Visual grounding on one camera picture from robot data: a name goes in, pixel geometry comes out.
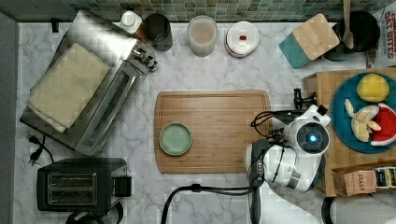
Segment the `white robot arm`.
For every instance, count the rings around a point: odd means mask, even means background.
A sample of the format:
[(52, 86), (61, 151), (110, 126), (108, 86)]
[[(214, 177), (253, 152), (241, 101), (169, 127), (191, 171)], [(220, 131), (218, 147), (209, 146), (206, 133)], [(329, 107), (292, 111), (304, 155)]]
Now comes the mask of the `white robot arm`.
[(321, 222), (277, 193), (273, 184), (306, 192), (311, 189), (330, 145), (327, 108), (311, 105), (304, 113), (276, 111), (285, 127), (247, 146), (245, 167), (251, 224), (321, 224)]

